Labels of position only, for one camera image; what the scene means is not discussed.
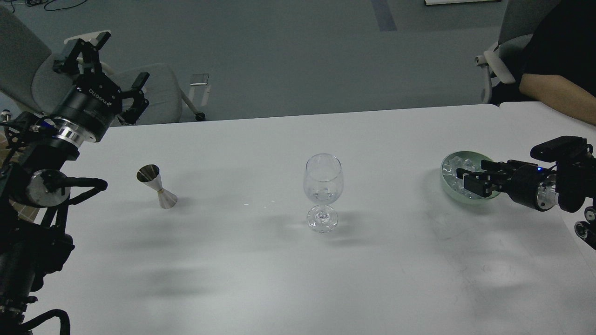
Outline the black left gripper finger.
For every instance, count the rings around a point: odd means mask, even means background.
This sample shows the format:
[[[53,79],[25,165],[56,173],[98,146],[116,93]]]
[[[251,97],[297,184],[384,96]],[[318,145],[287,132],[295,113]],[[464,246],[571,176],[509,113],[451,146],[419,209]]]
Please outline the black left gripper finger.
[[[106,74],[99,58],[99,51],[111,36],[110,31],[99,31],[70,38],[53,61],[53,71],[69,76],[74,82],[111,81],[111,70]]]
[[[148,72],[141,72],[132,83],[130,89],[121,92],[122,100],[132,98],[131,106],[119,114],[119,122],[122,125],[135,125],[149,106],[149,100],[145,98],[145,93],[142,90],[149,77],[150,74]]]

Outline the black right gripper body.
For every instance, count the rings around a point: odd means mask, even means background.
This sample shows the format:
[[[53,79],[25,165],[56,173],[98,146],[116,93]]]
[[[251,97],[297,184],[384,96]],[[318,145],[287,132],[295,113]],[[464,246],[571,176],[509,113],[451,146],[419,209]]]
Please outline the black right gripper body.
[[[545,212],[557,205],[557,176],[551,169],[523,161],[500,162],[498,191],[513,202]]]

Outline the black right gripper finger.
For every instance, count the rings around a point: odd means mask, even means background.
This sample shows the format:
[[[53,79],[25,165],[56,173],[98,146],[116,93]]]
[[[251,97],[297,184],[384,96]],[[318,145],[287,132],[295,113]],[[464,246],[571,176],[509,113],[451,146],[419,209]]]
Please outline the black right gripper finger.
[[[481,169],[486,173],[494,174],[513,174],[524,166],[523,161],[509,160],[506,162],[494,162],[488,160],[481,161]]]
[[[482,199],[491,199],[500,195],[504,182],[508,180],[508,175],[491,170],[475,172],[458,168],[456,178],[463,180],[463,187],[467,191]]]

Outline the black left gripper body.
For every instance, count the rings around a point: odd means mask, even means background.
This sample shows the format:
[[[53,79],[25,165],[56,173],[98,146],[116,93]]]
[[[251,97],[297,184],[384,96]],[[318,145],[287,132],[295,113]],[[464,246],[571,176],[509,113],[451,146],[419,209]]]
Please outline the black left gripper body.
[[[106,74],[81,74],[50,117],[83,127],[91,134],[91,142],[100,142],[122,111],[121,93],[121,87]]]

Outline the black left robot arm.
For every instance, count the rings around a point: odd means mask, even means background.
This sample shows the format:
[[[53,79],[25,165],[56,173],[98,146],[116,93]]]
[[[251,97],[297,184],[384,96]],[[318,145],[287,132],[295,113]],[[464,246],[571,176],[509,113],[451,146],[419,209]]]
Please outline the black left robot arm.
[[[71,333],[66,311],[52,309],[30,320],[24,313],[37,301],[33,292],[46,275],[62,270],[74,249],[66,233],[68,209],[107,189],[98,178],[68,177],[61,168],[79,157],[83,142],[99,142],[112,122],[134,124],[149,106],[142,91],[149,74],[140,73],[123,90],[106,73],[99,51],[111,34],[100,32],[66,43],[54,61],[58,74],[75,75],[72,87],[46,116],[11,118],[1,114],[7,150],[1,165],[1,333],[31,335],[57,318],[59,333]]]

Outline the person forearm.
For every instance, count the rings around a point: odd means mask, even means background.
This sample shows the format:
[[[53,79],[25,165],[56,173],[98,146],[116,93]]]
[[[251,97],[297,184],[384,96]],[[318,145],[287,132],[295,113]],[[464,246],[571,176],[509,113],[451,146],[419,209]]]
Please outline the person forearm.
[[[596,125],[596,98],[560,75],[523,74],[520,93],[573,119]]]

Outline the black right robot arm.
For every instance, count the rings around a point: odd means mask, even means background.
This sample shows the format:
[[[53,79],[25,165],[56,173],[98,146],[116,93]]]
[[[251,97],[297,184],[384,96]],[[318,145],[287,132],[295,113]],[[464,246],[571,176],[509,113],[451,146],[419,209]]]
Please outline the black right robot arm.
[[[534,146],[530,157],[551,163],[546,168],[534,163],[509,160],[482,160],[479,171],[459,167],[455,176],[463,187],[483,199],[505,193],[522,206],[545,212],[554,206],[569,213],[584,210],[584,220],[576,222],[577,237],[595,246],[595,205],[584,206],[596,196],[594,148],[580,136],[559,136]]]

